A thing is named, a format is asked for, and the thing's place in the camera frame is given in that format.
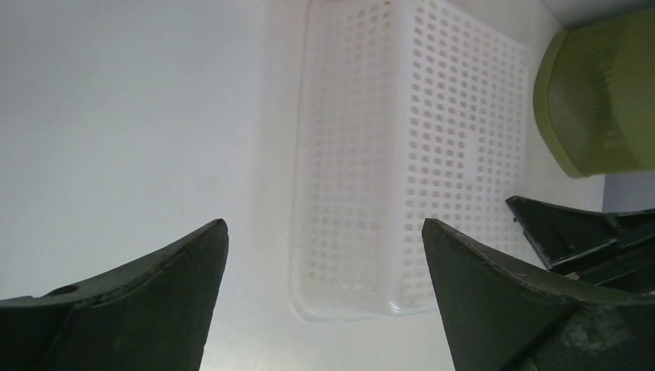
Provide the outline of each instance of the gray wall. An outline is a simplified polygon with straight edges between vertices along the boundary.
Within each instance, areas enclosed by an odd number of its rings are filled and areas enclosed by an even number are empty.
[[[655,208],[655,172],[607,175],[605,212],[635,211]]]
[[[576,26],[655,5],[655,0],[541,0],[564,26]]]

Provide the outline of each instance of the perforated basket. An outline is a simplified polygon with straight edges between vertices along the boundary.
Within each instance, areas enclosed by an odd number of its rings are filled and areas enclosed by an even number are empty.
[[[522,257],[522,47],[445,2],[314,0],[300,113],[291,288],[310,320],[436,308],[436,217]]]

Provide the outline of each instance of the ribbed plastic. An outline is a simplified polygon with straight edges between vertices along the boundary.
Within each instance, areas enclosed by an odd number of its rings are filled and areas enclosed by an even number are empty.
[[[562,168],[578,178],[655,167],[655,12],[565,32],[553,44],[535,113]]]

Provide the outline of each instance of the black plastic part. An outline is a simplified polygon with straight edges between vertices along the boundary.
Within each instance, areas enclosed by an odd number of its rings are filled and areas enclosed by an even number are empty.
[[[655,298],[574,281],[426,220],[457,371],[655,369]]]
[[[0,370],[197,370],[228,253],[216,220],[42,298],[0,301]]]
[[[549,271],[632,292],[655,290],[655,209],[592,213],[518,196],[507,204]]]

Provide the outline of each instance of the white floor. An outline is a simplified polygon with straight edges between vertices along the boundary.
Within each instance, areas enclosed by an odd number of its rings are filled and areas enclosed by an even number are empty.
[[[559,29],[538,0],[452,3],[529,46],[534,78]],[[0,298],[222,217],[230,252],[202,369],[453,369],[438,313],[310,325],[291,309],[306,13],[307,0],[0,4]],[[568,179],[528,127],[525,196],[600,210],[604,178]]]

